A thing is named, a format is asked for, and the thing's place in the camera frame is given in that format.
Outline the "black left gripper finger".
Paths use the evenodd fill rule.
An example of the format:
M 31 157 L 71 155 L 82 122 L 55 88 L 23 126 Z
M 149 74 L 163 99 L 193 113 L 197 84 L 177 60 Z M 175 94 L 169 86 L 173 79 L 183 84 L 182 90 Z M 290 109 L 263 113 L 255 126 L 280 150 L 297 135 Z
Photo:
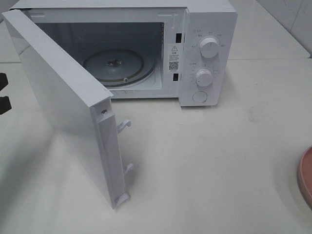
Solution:
M 8 96 L 0 97 L 0 115 L 12 109 L 10 99 Z
M 6 73 L 0 73 L 0 91 L 8 85 L 8 79 Z

